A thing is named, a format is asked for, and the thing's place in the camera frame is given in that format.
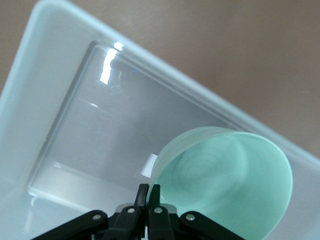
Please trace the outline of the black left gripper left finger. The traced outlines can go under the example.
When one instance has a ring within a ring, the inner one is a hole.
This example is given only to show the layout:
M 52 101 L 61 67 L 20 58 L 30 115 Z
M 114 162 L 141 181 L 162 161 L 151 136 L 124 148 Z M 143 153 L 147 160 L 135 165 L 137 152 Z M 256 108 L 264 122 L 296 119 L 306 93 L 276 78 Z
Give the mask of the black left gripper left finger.
M 102 240 L 141 240 L 145 236 L 148 185 L 140 184 L 134 204 L 108 218 Z

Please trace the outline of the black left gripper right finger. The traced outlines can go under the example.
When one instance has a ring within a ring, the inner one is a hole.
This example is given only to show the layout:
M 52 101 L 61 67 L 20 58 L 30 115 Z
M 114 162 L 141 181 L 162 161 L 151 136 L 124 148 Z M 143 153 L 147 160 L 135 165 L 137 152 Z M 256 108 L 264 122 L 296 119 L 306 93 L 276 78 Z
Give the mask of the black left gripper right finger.
M 160 204 L 161 186 L 155 184 L 148 199 L 148 240 L 174 240 L 168 210 Z

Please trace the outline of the mint green bowl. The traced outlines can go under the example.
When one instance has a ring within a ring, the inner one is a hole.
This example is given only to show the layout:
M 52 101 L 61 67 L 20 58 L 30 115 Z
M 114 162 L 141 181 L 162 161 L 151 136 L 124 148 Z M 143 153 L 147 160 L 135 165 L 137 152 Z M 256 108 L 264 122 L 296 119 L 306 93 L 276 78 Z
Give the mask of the mint green bowl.
M 283 151 L 265 137 L 198 127 L 171 140 L 150 175 L 160 202 L 182 215 L 199 212 L 245 240 L 265 240 L 284 216 L 293 173 Z

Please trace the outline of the translucent plastic bin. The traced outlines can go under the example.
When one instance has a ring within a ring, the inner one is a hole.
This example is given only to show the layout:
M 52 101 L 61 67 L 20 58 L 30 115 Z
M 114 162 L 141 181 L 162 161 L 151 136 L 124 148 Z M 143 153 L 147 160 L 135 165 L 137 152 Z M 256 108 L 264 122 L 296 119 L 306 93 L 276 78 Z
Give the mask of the translucent plastic bin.
M 0 96 L 0 240 L 113 214 L 170 140 L 203 126 L 279 146 L 293 193 L 266 240 L 320 240 L 320 159 L 71 2 L 40 0 Z

